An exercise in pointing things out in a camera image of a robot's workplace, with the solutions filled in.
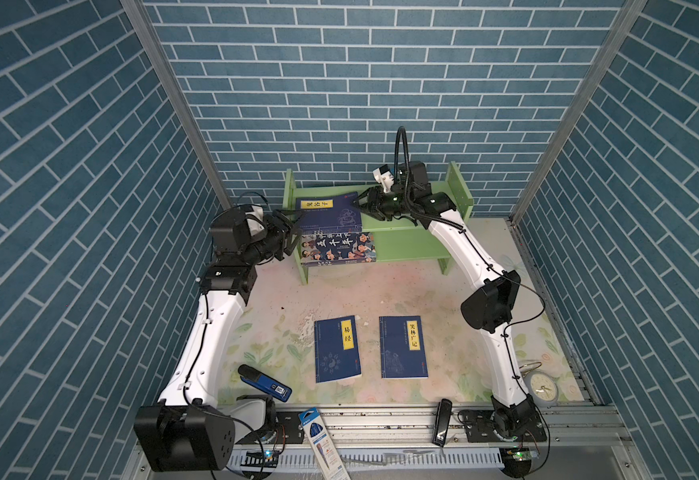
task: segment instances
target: book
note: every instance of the book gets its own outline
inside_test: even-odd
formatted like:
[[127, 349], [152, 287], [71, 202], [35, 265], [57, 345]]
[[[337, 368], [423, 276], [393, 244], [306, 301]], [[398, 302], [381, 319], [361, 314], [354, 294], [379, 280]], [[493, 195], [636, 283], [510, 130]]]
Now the book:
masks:
[[428, 377], [420, 316], [379, 317], [383, 379]]
[[373, 234], [302, 235], [298, 247], [304, 266], [360, 264], [376, 261]]
[[357, 192], [323, 198], [297, 198], [296, 209], [305, 212], [298, 227], [302, 235], [345, 234], [363, 229], [360, 209], [353, 206]]
[[360, 350], [355, 316], [315, 322], [315, 381], [331, 382], [360, 376]]

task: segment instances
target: blue book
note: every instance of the blue book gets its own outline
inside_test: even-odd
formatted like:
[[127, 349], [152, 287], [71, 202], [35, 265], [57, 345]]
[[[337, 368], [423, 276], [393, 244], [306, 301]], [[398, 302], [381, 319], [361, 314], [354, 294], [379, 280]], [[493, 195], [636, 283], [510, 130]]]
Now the blue book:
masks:
[[304, 216], [298, 221], [303, 235], [347, 234], [363, 231], [360, 209], [352, 205], [358, 193], [335, 197], [297, 198], [296, 209]]
[[420, 316], [379, 317], [383, 379], [428, 377]]
[[317, 383], [360, 376], [356, 331], [354, 315], [315, 322]]

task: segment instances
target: mounting plate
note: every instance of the mounting plate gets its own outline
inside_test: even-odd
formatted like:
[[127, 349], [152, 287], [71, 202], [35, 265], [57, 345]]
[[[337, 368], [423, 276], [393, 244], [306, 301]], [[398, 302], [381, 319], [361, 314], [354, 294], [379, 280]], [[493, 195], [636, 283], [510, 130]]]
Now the mounting plate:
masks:
[[286, 428], [286, 443], [304, 443], [304, 429], [298, 412], [277, 412], [277, 423]]
[[[504, 442], [507, 439], [499, 437], [494, 430], [493, 410], [459, 410], [459, 420], [464, 423], [464, 431], [470, 443]], [[525, 433], [525, 440], [536, 443], [546, 442], [547, 431], [538, 412], [534, 412], [534, 421]]]

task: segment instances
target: green bookshelf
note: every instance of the green bookshelf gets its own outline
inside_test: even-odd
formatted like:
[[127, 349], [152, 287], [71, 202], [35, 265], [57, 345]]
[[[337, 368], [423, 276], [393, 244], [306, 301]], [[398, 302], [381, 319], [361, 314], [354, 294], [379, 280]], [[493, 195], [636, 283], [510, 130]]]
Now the green bookshelf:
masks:
[[[301, 197], [332, 197], [349, 192], [363, 192], [371, 185], [343, 185], [340, 187], [309, 187], [296, 188], [292, 170], [286, 171], [286, 189], [282, 199], [284, 209], [296, 208], [296, 198]], [[445, 192], [454, 201], [461, 217], [467, 220], [472, 213], [475, 200], [469, 193], [469, 188], [461, 177], [459, 167], [451, 162], [445, 181], [432, 182], [433, 192]], [[363, 215], [363, 231], [373, 232], [376, 245], [377, 262], [395, 262], [401, 260], [437, 260], [440, 271], [447, 275], [450, 271], [451, 255], [432, 234], [420, 225], [415, 226], [410, 220], [380, 221]], [[299, 255], [296, 259], [301, 281], [306, 285], [309, 279], [308, 268], [302, 265]]]

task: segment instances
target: floral mat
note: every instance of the floral mat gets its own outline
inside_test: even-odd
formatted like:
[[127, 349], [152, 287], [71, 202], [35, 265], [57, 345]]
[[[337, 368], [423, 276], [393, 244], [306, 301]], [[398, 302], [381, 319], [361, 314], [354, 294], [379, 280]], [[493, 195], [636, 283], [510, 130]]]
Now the floral mat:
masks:
[[[470, 230], [506, 270], [529, 282], [502, 219], [471, 219]], [[461, 316], [470, 295], [457, 266], [444, 276], [435, 260], [316, 267], [301, 285], [292, 258], [257, 267], [248, 307], [234, 327], [219, 372], [219, 401], [230, 404], [258, 391], [242, 383], [237, 367], [254, 366], [293, 389], [288, 403], [370, 404], [489, 402], [491, 374], [479, 333]], [[520, 289], [513, 317], [541, 309], [536, 296]], [[314, 321], [355, 315], [363, 374], [337, 382], [315, 382]], [[429, 368], [426, 379], [382, 379], [379, 317], [419, 315]], [[556, 379], [560, 401], [582, 401], [576, 379], [546, 314], [514, 327], [520, 364], [541, 361]]]

